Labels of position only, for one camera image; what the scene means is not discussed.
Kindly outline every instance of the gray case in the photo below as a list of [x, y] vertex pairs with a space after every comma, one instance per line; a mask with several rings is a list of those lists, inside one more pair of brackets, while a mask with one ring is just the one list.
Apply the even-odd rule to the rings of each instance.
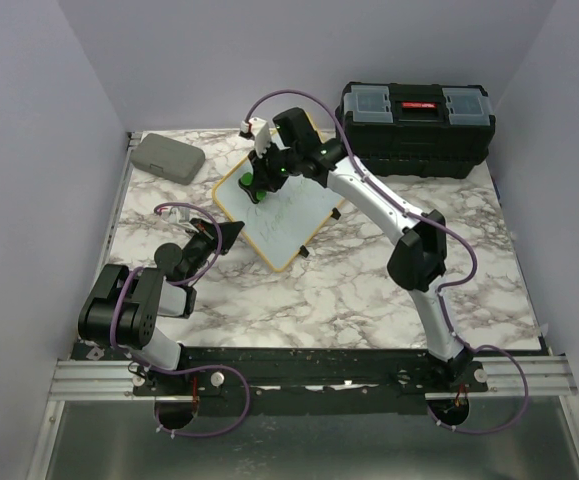
[[131, 152], [134, 167], [182, 185], [189, 185], [205, 163], [198, 147], [150, 133]]

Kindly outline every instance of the toolbox lid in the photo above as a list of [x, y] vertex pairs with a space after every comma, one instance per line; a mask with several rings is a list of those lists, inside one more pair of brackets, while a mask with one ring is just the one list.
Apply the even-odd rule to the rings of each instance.
[[478, 88], [443, 88], [451, 125], [490, 125], [493, 114], [489, 97]]
[[343, 107], [344, 114], [353, 112], [354, 122], [393, 123], [387, 85], [352, 85]]

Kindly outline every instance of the metal frame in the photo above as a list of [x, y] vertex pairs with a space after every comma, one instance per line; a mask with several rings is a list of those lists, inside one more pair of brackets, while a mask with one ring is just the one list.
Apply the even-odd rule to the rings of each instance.
[[[120, 183], [114, 198], [113, 209], [105, 233], [105, 243], [98, 258], [96, 274], [91, 282], [92, 285], [95, 283], [100, 269], [107, 261], [107, 258], [109, 258], [109, 251], [111, 250], [111, 245], [116, 235], [116, 224], [120, 218], [120, 212], [122, 211], [122, 205], [125, 201], [125, 195], [129, 188], [129, 180], [131, 179], [131, 172], [133, 170], [129, 158], [133, 149], [140, 143], [142, 132], [128, 132], [128, 136], [129, 142], [127, 144], [122, 176], [120, 177]], [[47, 401], [42, 424], [40, 425], [40, 432], [38, 433], [38, 439], [31, 459], [31, 465], [27, 472], [27, 480], [44, 480], [47, 477], [64, 407], [64, 401], [51, 400], [51, 398]]]
[[[472, 392], [470, 398], [522, 397], [524, 389], [515, 367], [500, 357], [476, 357], [487, 374], [488, 392]], [[566, 357], [517, 357], [525, 371], [532, 397], [569, 396], [578, 391]], [[129, 361], [64, 361], [58, 362], [49, 392], [50, 401], [153, 401], [154, 397], [133, 394], [133, 374]], [[362, 388], [364, 384], [344, 384], [345, 389]], [[252, 388], [273, 389], [276, 385], [251, 385]], [[322, 387], [313, 385], [309, 388]], [[429, 400], [453, 398], [455, 392], [428, 393]], [[157, 397], [158, 401], [190, 402], [189, 396]]]
[[[116, 224], [122, 211], [125, 195], [129, 187], [132, 166], [129, 162], [131, 151], [140, 143], [143, 132], [133, 132], [129, 136], [127, 155], [113, 210], [105, 236], [96, 276], [109, 257], [116, 232]], [[518, 397], [523, 388], [515, 367], [505, 358], [479, 357], [487, 373], [488, 392], [472, 392], [470, 398]], [[527, 356], [517, 357], [527, 375], [531, 396], [558, 396], [562, 404], [566, 426], [573, 439], [573, 448], [579, 458], [579, 398], [577, 387], [566, 357]], [[59, 433], [65, 402], [78, 401], [153, 401], [154, 397], [133, 395], [133, 375], [128, 371], [128, 361], [59, 361], [49, 392], [43, 421], [36, 442], [34, 455], [27, 480], [47, 478], [51, 457]], [[259, 388], [273, 386], [254, 385]], [[427, 399], [448, 398], [453, 393], [427, 394]], [[188, 396], [157, 397], [159, 401], [191, 401]]]

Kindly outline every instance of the white wall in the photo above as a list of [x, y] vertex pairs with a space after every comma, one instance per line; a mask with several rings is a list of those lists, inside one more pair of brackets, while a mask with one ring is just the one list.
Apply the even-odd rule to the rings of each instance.
[[579, 386], [579, 1], [558, 0], [497, 109], [490, 159], [540, 323]]
[[24, 478], [126, 135], [54, 0], [0, 0], [0, 480]]
[[[497, 99], [553, 4], [59, 2], [128, 130], [233, 127], [278, 88], [305, 89], [334, 106], [350, 80], [482, 83]], [[262, 112], [294, 105], [285, 98]]]

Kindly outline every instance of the black toolbox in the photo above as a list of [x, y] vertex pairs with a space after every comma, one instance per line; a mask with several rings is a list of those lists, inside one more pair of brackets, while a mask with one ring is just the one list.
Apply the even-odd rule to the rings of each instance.
[[496, 128], [480, 85], [351, 82], [336, 116], [375, 175], [465, 178], [489, 154]]

